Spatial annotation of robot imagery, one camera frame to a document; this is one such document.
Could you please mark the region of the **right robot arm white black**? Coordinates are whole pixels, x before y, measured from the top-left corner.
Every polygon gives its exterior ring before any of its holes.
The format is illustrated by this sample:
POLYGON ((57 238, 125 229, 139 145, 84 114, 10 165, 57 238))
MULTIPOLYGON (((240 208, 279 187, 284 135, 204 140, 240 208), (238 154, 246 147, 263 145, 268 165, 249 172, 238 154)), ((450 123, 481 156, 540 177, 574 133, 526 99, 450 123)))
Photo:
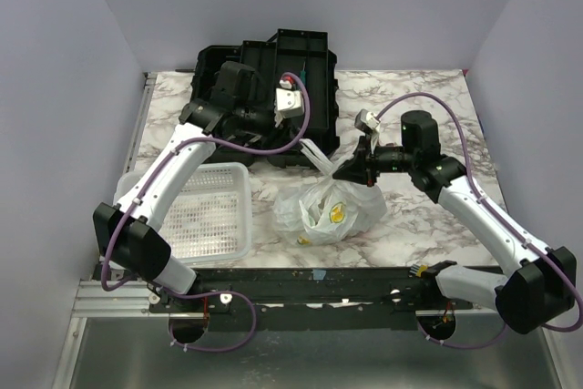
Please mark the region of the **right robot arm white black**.
POLYGON ((501 273, 443 261, 415 275, 421 302, 432 309, 460 299, 497 311, 513 331, 530 333, 570 310, 577 260, 565 247, 551 249, 493 204, 466 166, 441 151, 438 124, 413 110, 401 116, 401 144, 378 143, 380 122, 362 110, 354 125, 362 131, 353 156, 333 174, 367 187, 383 173, 406 173, 433 203, 452 213, 486 247, 501 273))

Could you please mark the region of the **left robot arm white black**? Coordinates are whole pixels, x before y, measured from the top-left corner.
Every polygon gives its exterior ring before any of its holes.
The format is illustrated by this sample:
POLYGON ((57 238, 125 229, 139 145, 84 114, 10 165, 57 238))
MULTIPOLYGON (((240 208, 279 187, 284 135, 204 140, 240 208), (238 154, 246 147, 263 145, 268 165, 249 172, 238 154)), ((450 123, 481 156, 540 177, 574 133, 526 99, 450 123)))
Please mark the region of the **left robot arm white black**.
POLYGON ((275 121, 302 116, 302 125, 288 143, 271 149, 249 148, 217 134, 216 123, 206 126, 180 122, 167 146, 144 176, 116 204, 100 203, 93 213, 103 265, 101 287, 112 292, 134 278, 171 290, 170 299, 183 312, 195 310, 202 290, 195 271, 171 254, 159 230, 174 199, 195 170, 217 146, 254 156, 269 157, 292 149, 304 138, 312 115, 310 96, 302 78, 281 74, 275 91, 275 121))

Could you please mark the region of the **white plastic bag lemon print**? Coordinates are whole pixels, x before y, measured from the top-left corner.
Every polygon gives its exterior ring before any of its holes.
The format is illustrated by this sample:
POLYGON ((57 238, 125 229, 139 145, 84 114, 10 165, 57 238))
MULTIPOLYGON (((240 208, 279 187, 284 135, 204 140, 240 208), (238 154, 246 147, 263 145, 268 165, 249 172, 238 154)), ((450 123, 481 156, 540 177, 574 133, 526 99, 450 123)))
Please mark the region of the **white plastic bag lemon print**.
POLYGON ((337 180, 334 171, 349 156, 328 159, 310 139, 302 139, 301 153, 322 179, 281 189, 273 205, 273 228, 287 242, 299 246, 336 244, 367 232, 388 212, 378 187, 337 180))

